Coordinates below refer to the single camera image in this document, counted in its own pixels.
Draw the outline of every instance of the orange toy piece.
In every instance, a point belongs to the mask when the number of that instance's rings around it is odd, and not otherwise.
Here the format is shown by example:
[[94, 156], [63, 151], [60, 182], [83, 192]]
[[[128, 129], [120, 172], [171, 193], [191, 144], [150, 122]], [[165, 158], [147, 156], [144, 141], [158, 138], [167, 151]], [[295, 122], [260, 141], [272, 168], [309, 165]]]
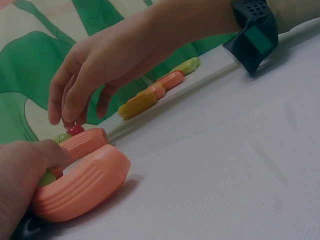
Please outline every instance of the orange toy piece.
[[61, 142], [60, 147], [70, 154], [70, 161], [65, 166], [52, 168], [56, 179], [63, 176], [63, 170], [75, 161], [87, 156], [108, 143], [108, 136], [103, 128], [91, 128]]
[[163, 85], [165, 90], [169, 91], [174, 87], [181, 84], [185, 79], [185, 76], [182, 71], [173, 71], [164, 77], [158, 79], [156, 82]]
[[166, 95], [166, 89], [159, 82], [156, 82], [156, 83], [150, 85], [147, 89], [139, 92], [137, 95], [145, 94], [147, 92], [154, 93], [157, 100], [162, 99]]
[[92, 210], [125, 182], [131, 163], [109, 144], [87, 155], [68, 174], [38, 187], [31, 201], [40, 218], [59, 223]]

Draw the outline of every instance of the yellow toy piece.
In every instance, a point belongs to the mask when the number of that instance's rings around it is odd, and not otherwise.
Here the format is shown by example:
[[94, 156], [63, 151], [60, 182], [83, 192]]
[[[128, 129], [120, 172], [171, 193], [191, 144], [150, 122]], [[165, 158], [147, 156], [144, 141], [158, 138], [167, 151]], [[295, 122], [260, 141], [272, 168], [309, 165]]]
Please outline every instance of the yellow toy piece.
[[197, 68], [200, 66], [201, 62], [198, 57], [190, 58], [189, 60], [181, 63], [180, 65], [176, 66], [171, 72], [174, 71], [181, 71], [186, 76], [188, 74], [193, 73]]
[[119, 107], [118, 114], [124, 120], [128, 120], [148, 110], [156, 103], [156, 95], [152, 91], [146, 91], [131, 98], [126, 104]]

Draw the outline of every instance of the hand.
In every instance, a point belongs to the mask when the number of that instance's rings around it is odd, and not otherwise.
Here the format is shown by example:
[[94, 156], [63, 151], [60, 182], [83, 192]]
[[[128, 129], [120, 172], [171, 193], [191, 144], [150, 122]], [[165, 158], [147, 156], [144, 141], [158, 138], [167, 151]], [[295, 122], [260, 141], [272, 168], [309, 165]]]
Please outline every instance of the hand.
[[97, 116], [103, 118], [121, 86], [175, 50], [173, 39], [165, 41], [152, 31], [147, 15], [138, 14], [76, 43], [51, 81], [50, 123], [57, 125], [62, 118], [66, 128], [75, 121], [85, 124], [91, 95], [104, 85], [96, 107]]
[[52, 140], [0, 145], [0, 239], [10, 239], [46, 169], [68, 160], [68, 154]]

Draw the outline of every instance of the wrist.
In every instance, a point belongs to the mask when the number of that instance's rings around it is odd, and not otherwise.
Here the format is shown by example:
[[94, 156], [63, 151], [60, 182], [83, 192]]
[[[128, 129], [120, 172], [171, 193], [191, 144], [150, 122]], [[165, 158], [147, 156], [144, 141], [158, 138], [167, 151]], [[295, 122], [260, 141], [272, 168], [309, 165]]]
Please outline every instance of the wrist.
[[279, 34], [320, 17], [319, 0], [267, 0], [275, 17]]
[[145, 10], [157, 44], [176, 48], [201, 38], [240, 30], [232, 0], [159, 0]]

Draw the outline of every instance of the watch face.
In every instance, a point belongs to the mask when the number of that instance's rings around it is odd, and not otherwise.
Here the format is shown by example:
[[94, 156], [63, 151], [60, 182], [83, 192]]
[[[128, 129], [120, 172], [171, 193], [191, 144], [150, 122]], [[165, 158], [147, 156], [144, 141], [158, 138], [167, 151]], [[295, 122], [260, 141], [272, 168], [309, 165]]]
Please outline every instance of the watch face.
[[249, 28], [244, 35], [262, 55], [273, 47], [269, 39], [256, 26]]

